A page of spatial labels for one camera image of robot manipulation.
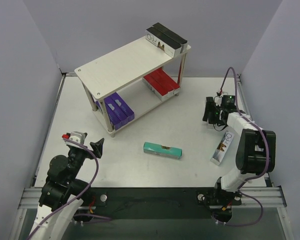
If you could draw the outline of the purple toothpaste box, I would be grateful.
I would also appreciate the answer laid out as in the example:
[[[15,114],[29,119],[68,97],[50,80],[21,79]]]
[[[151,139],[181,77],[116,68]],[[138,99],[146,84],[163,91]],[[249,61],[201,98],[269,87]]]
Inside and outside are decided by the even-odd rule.
[[[126,114],[123,112],[123,110],[119,107],[119,105],[115,102],[115,100],[112,97],[110,97],[109,100],[110,103],[108,104],[108,106],[110,107],[112,112],[120,120],[122,126],[126,125],[129,122]]]
[[[121,121],[117,118],[117,116],[113,113],[111,108],[108,106],[108,104],[110,103],[110,97],[106,97],[104,99],[104,103],[106,106],[106,110],[107,110],[110,122],[112,123],[114,129],[118,130],[119,128],[122,127],[122,124],[121,124]]]

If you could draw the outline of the teal toothpaste box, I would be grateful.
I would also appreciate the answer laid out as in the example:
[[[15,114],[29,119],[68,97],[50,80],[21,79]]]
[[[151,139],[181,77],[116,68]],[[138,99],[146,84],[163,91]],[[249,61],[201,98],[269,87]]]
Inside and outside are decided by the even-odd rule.
[[[177,159],[182,157],[183,151],[181,148],[164,146],[156,143],[145,142],[143,144],[143,152],[161,157]]]

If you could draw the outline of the black toothpaste box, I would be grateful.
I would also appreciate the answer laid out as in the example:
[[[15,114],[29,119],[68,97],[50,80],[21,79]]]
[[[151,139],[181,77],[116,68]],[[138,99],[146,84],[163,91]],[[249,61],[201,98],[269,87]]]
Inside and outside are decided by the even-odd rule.
[[[145,38],[171,58],[181,54],[182,45],[153,26],[146,29]]]

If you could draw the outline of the red silver toothpaste box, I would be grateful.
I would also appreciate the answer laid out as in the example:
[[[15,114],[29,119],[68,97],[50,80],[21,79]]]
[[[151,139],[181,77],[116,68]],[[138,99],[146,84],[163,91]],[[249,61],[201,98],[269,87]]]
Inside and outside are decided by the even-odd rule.
[[[172,79],[162,69],[151,72],[150,76],[154,79],[155,89],[162,99],[173,95],[175,88],[171,84]]]

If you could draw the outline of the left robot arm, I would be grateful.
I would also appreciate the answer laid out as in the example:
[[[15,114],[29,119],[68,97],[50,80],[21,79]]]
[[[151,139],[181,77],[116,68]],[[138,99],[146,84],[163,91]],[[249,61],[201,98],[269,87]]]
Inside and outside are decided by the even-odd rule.
[[[90,182],[78,179],[77,175],[86,159],[95,161],[95,166],[99,166],[105,140],[101,138],[85,146],[87,135],[78,131],[62,135],[69,148],[68,154],[57,155],[49,163],[37,214],[27,239],[60,240],[79,207],[96,202],[91,185],[98,170],[95,170]]]

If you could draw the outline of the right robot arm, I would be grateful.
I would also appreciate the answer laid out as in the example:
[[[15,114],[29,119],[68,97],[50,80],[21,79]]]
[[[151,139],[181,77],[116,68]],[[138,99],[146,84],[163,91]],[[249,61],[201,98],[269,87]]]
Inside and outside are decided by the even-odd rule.
[[[239,194],[239,189],[247,182],[258,179],[275,168],[277,136],[274,131],[259,127],[243,110],[237,108],[234,95],[220,96],[220,103],[214,97],[205,100],[202,117],[208,125],[222,127],[227,130],[211,161],[219,165],[234,135],[239,136],[239,143],[235,155],[235,167],[216,181],[210,198],[217,204],[223,204]]]

